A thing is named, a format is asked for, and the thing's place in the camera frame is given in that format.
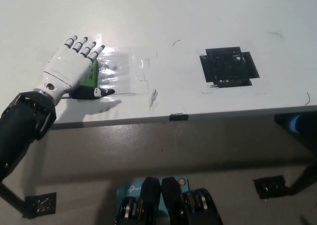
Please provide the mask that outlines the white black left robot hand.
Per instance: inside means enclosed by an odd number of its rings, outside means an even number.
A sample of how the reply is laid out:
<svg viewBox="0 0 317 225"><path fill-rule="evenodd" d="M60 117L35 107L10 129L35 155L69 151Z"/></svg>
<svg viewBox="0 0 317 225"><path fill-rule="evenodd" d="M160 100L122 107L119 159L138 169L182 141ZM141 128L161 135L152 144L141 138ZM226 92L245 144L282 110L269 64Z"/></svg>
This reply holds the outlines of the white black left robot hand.
<svg viewBox="0 0 317 225"><path fill-rule="evenodd" d="M81 85L105 48L101 45L94 49L96 42L86 45L87 41L87 37L78 41L76 35L67 39L44 67L34 91L48 97L54 105L57 105L65 94L77 100L98 100L113 95L113 89Z"/></svg>

